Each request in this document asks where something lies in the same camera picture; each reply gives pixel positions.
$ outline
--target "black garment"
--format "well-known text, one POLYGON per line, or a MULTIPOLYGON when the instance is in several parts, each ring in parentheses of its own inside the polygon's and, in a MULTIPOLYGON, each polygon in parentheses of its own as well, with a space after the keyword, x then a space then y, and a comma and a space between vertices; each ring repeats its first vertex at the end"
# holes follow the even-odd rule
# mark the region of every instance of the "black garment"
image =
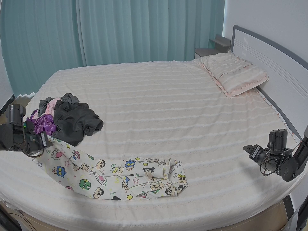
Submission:
POLYGON ((38 116, 41 116, 42 114, 45 113, 46 108, 47 108, 47 104, 54 98, 46 98, 45 100, 41 100, 39 102, 39 108, 38 108, 38 116))
POLYGON ((60 98, 63 102, 69 102, 71 104, 79 103, 79 99, 71 93, 66 93, 63 97, 60 98))
POLYGON ((83 140, 83 134, 91 136, 102 129, 104 122, 99 119, 87 103, 71 104, 58 100, 54 110, 57 131, 52 137, 76 146, 83 140))

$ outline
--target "gray nightstand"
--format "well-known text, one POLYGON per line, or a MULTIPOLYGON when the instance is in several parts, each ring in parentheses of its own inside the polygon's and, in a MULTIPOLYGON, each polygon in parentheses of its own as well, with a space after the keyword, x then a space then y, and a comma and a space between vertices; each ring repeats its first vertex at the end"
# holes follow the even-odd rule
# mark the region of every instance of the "gray nightstand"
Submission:
POLYGON ((195 49, 195 59, 203 56, 215 55, 217 53, 228 52, 231 40, 216 34, 215 39, 210 39, 215 44, 214 49, 210 48, 196 48, 195 49))

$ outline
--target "purple garment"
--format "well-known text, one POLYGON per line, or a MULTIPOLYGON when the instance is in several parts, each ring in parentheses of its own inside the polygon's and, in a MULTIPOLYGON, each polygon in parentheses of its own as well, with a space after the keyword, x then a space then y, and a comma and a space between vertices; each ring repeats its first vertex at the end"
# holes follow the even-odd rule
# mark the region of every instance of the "purple garment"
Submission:
POLYGON ((52 133, 55 132, 57 129, 57 126, 54 124, 54 119, 52 118, 52 115, 43 115, 37 119, 33 119, 33 115, 36 111, 37 110, 33 111, 32 115, 30 116, 30 119, 27 118, 27 120, 33 122, 34 132, 36 134, 39 134, 43 131, 46 131, 48 135, 52 135, 52 133))

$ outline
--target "bed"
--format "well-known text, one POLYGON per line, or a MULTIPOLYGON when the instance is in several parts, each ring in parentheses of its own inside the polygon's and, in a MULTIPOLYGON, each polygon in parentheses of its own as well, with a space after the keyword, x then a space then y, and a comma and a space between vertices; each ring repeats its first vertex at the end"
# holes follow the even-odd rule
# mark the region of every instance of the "bed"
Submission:
MULTIPOLYGON (((247 32, 244 39, 241 33, 234 32, 233 52, 254 61, 245 50, 254 44, 249 44, 247 32)), ((275 80, 275 72, 266 70, 275 80)), ((265 147, 272 129, 289 130, 290 148, 297 144, 296 134, 302 133, 305 121, 289 119, 288 109, 277 105, 280 97, 274 100, 278 94, 266 89, 228 99, 198 59, 58 71, 30 101, 26 116, 41 99, 73 93, 104 121, 100 132, 84 137, 80 150, 109 159, 135 154, 178 158, 188 187, 176 197, 91 199, 56 183, 31 158, 1 151, 0 197, 67 230, 205 231, 243 221, 282 200, 307 173, 306 168, 292 182, 275 174, 264 177, 242 150, 247 144, 265 147)))

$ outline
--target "pajama pants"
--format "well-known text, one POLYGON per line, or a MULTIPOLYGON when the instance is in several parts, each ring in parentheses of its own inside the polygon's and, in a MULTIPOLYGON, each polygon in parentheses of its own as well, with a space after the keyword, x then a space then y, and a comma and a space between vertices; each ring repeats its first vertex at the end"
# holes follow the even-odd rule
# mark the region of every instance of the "pajama pants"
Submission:
POLYGON ((89 198, 138 200, 177 196, 187 187, 181 161, 142 158, 94 158, 72 145, 48 136, 53 146, 35 163, 52 179, 89 198))

